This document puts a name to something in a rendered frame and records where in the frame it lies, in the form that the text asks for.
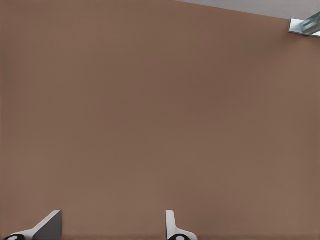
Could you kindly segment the silver frame post with foot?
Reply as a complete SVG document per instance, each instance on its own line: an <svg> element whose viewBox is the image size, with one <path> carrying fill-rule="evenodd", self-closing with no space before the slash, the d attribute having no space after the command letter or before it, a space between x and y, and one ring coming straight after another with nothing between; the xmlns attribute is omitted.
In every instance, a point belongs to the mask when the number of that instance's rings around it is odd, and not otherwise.
<svg viewBox="0 0 320 240"><path fill-rule="evenodd" d="M288 32L320 38L320 11L307 19L291 18L289 20Z"/></svg>

